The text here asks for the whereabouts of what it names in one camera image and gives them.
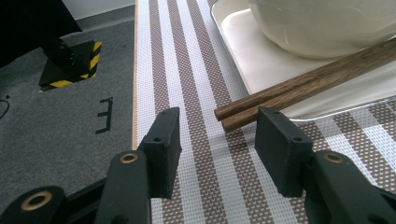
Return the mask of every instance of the striped placemat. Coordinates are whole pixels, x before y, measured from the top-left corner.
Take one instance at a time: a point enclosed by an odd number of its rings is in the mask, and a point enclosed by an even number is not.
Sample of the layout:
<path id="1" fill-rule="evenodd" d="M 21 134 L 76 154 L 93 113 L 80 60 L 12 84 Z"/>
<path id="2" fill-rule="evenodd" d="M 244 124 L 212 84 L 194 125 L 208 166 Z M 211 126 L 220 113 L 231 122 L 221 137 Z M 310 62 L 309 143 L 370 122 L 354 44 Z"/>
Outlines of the striped placemat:
<path id="1" fill-rule="evenodd" d="M 277 193 L 255 149 L 255 124 L 226 134 L 213 110 L 247 95 L 222 46 L 216 0 L 138 0 L 134 148 L 156 114 L 180 107 L 183 152 L 174 198 L 152 200 L 154 223 L 306 223 L 304 199 Z M 369 181 L 396 192 L 396 103 L 299 124 L 351 158 Z"/>

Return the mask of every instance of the wooden chopstick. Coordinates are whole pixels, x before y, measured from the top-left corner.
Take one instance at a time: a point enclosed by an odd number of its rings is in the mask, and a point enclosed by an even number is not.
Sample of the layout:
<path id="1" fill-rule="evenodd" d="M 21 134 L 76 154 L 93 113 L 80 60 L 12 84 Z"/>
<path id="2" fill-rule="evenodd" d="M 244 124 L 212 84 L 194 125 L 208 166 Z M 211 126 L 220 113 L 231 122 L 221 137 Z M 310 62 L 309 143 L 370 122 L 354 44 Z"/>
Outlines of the wooden chopstick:
<path id="1" fill-rule="evenodd" d="M 396 38 L 348 55 L 215 110 L 225 132 L 256 120 L 258 106 L 281 110 L 396 60 Z"/>

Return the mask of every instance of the screw hole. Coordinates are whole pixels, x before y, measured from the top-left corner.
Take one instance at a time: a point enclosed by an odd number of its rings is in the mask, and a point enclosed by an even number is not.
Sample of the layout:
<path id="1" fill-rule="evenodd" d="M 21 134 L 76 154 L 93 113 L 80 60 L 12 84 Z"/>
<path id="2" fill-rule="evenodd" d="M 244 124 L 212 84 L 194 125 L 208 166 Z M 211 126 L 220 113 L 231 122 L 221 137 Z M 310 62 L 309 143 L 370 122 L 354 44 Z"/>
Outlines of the screw hole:
<path id="1" fill-rule="evenodd" d="M 135 153 L 129 153 L 126 155 L 123 155 L 120 157 L 120 161 L 122 163 L 130 163 L 130 162 L 134 162 L 138 159 L 139 157 L 137 156 L 137 154 Z"/>
<path id="2" fill-rule="evenodd" d="M 368 219 L 369 219 L 369 221 L 370 221 L 371 223 L 375 223 L 375 224 L 388 224 L 388 222 L 387 222 L 384 218 L 379 217 L 379 216 L 377 216 L 377 215 L 369 215 L 369 216 L 368 216 Z"/>
<path id="3" fill-rule="evenodd" d="M 21 205 L 21 209 L 24 211 L 33 211 L 36 210 L 42 206 L 44 206 L 46 203 L 50 201 L 52 198 L 52 194 L 47 191 L 40 191 L 34 195 L 31 195 L 29 198 L 27 198 Z"/>
<path id="4" fill-rule="evenodd" d="M 32 205 L 32 206 L 33 206 L 33 205 L 42 203 L 42 202 L 44 201 L 44 199 L 46 199 L 46 197 L 44 197 L 43 195 L 39 195 L 39 196 L 33 198 L 33 199 L 29 202 L 29 205 Z"/>
<path id="5" fill-rule="evenodd" d="M 331 161 L 331 162 L 335 162 L 335 163 L 341 163 L 344 161 L 344 159 L 342 157 L 340 157 L 334 153 L 326 153 L 326 154 L 324 154 L 323 157 L 324 157 L 324 159 Z"/>

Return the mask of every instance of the gray carpet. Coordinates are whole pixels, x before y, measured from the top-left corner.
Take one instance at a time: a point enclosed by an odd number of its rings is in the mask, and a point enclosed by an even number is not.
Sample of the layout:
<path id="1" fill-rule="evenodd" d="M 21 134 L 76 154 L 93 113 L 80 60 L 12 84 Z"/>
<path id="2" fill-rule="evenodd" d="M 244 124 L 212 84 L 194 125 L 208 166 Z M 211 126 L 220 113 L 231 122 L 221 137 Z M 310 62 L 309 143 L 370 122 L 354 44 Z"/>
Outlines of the gray carpet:
<path id="1" fill-rule="evenodd" d="M 56 185 L 73 193 L 106 176 L 111 158 L 132 148 L 134 22 L 72 35 L 69 46 L 102 41 L 97 77 L 39 93 L 46 62 L 33 50 L 0 69 L 0 213 L 16 197 Z M 110 131 L 101 100 L 113 97 Z M 0 101 L 0 116 L 7 103 Z"/>

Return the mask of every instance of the white tray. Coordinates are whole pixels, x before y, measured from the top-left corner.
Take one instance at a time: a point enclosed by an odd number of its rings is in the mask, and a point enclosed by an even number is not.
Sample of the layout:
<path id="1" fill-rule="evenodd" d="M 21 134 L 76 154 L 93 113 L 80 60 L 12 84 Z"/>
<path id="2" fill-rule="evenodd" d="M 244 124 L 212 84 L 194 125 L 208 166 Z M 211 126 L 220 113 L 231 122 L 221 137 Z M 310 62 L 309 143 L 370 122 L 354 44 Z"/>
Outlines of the white tray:
<path id="1" fill-rule="evenodd" d="M 335 60 L 305 59 L 278 47 L 254 21 L 248 0 L 219 0 L 212 17 L 250 94 Z M 282 112 L 294 120 L 311 120 L 393 100 L 395 75 L 396 62 L 389 63 Z"/>

